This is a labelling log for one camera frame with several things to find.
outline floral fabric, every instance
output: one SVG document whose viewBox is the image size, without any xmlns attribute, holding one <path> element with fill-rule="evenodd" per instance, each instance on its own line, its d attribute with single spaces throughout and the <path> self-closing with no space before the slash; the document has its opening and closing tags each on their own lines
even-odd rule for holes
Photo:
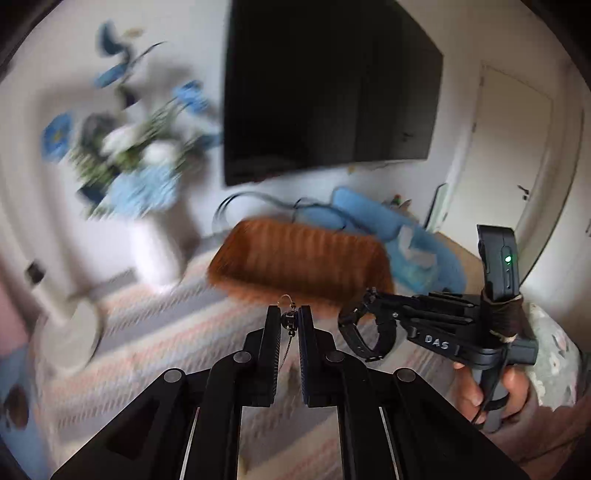
<svg viewBox="0 0 591 480">
<path fill-rule="evenodd" d="M 538 339 L 538 360 L 525 370 L 541 406 L 574 406 L 580 371 L 579 349 L 541 307 L 530 304 L 530 325 Z"/>
</svg>

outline white flower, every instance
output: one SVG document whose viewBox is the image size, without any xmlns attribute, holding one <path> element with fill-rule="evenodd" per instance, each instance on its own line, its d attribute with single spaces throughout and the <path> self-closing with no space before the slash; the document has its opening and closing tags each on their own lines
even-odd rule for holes
<svg viewBox="0 0 591 480">
<path fill-rule="evenodd" d="M 141 134 L 142 129 L 140 125 L 124 125 L 116 128 L 104 138 L 100 154 L 117 155 L 129 150 L 138 143 Z"/>
<path fill-rule="evenodd" d="M 142 152 L 142 161 L 147 165 L 175 164 L 179 157 L 178 144 L 170 140 L 156 140 Z"/>
</svg>

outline brown basket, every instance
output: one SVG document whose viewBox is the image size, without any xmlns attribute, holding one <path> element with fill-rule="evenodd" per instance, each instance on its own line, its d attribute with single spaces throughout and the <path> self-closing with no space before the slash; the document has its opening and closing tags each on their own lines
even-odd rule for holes
<svg viewBox="0 0 591 480">
<path fill-rule="evenodd" d="M 242 300 L 334 313 L 367 287 L 392 293 L 389 261 L 370 236 L 258 218 L 237 224 L 207 271 L 211 284 Z"/>
</svg>

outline wall-mounted tv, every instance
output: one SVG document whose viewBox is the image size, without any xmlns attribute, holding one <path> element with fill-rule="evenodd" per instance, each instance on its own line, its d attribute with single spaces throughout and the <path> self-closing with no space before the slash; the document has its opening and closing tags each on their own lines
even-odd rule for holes
<svg viewBox="0 0 591 480">
<path fill-rule="evenodd" d="M 233 0 L 226 184 L 427 158 L 442 68 L 441 52 L 394 0 Z"/>
</svg>

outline chain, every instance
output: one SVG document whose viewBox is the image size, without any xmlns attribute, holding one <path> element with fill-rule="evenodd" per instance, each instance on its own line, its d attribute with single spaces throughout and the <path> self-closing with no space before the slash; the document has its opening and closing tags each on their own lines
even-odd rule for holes
<svg viewBox="0 0 591 480">
<path fill-rule="evenodd" d="M 281 370 L 281 367 L 283 367 L 283 364 L 285 363 L 285 359 L 287 358 L 287 354 L 290 351 L 291 341 L 293 340 L 293 337 L 296 336 L 296 328 L 297 328 L 296 321 L 295 321 L 295 319 L 297 317 L 296 303 L 291 299 L 291 297 L 287 293 L 285 293 L 279 298 L 279 300 L 277 300 L 278 307 L 279 307 L 279 303 L 281 302 L 283 297 L 287 297 L 288 299 L 290 299 L 291 310 L 289 310 L 288 312 L 285 312 L 284 314 L 281 315 L 281 324 L 282 324 L 282 326 L 284 326 L 287 329 L 287 333 L 290 336 L 290 341 L 287 342 L 287 349 L 285 349 L 285 354 L 283 355 L 283 360 L 281 360 L 281 365 L 279 365 L 279 370 L 277 370 L 278 372 Z"/>
</svg>

